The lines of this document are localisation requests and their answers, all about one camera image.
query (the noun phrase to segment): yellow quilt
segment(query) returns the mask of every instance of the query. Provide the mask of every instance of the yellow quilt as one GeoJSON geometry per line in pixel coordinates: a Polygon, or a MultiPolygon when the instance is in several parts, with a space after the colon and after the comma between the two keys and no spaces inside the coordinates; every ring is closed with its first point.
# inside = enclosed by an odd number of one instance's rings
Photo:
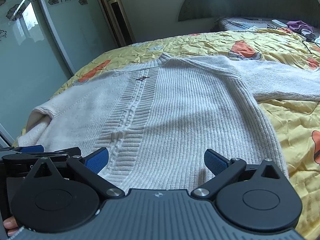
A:
{"type": "MultiPolygon", "coordinates": [[[[225,55],[234,60],[270,60],[303,69],[320,65],[320,48],[287,29],[197,33],[108,51],[80,69],[55,95],[104,71],[156,59],[162,52],[176,57],[225,55]]],[[[276,130],[290,182],[303,203],[296,229],[307,240],[314,240],[320,235],[320,156],[315,156],[320,150],[320,106],[318,102],[273,99],[259,105],[276,130]]]]}

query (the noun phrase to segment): blue gripper pad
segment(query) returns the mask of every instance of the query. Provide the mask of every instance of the blue gripper pad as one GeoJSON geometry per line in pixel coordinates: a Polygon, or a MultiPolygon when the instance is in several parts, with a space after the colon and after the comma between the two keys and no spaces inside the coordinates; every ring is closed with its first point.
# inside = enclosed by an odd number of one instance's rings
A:
{"type": "Polygon", "coordinates": [[[214,150],[207,149],[204,153],[204,164],[214,175],[218,175],[231,165],[231,161],[214,150]]]}
{"type": "Polygon", "coordinates": [[[83,158],[84,166],[89,168],[95,174],[98,174],[109,161],[109,152],[105,147],[96,150],[95,152],[89,154],[87,157],[83,158]]]}
{"type": "Polygon", "coordinates": [[[27,147],[22,147],[20,152],[21,153],[43,153],[44,148],[42,145],[27,146],[27,147]]]}

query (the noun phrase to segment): purple cloth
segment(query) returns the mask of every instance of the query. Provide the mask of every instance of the purple cloth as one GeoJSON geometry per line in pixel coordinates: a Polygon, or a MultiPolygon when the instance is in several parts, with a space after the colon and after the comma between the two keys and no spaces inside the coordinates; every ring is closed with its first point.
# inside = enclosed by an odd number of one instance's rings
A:
{"type": "Polygon", "coordinates": [[[296,22],[291,21],[287,23],[287,26],[289,27],[290,30],[296,33],[300,33],[302,29],[306,29],[313,32],[313,27],[304,23],[303,21],[296,21],[296,22]]]}

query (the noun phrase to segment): knit sweater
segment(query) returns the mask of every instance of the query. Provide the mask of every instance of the knit sweater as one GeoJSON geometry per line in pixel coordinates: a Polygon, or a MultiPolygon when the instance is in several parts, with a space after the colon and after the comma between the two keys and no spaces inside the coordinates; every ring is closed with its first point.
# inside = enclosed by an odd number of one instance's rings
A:
{"type": "Polygon", "coordinates": [[[18,145],[41,144],[46,151],[78,146],[82,156],[106,147],[109,163],[99,175],[125,192],[191,191],[213,177],[204,165],[207,148],[248,164],[271,158],[288,176],[275,131],[256,100],[320,100],[319,73],[164,53],[105,72],[36,107],[18,145]]]}

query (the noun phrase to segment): human hand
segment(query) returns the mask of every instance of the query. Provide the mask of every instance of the human hand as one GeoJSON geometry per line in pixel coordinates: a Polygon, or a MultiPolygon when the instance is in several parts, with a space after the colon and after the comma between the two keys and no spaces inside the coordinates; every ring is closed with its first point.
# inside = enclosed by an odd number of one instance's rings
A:
{"type": "Polygon", "coordinates": [[[3,226],[6,229],[9,229],[8,236],[14,235],[19,229],[17,222],[14,217],[7,218],[5,221],[3,221],[3,226]]]}

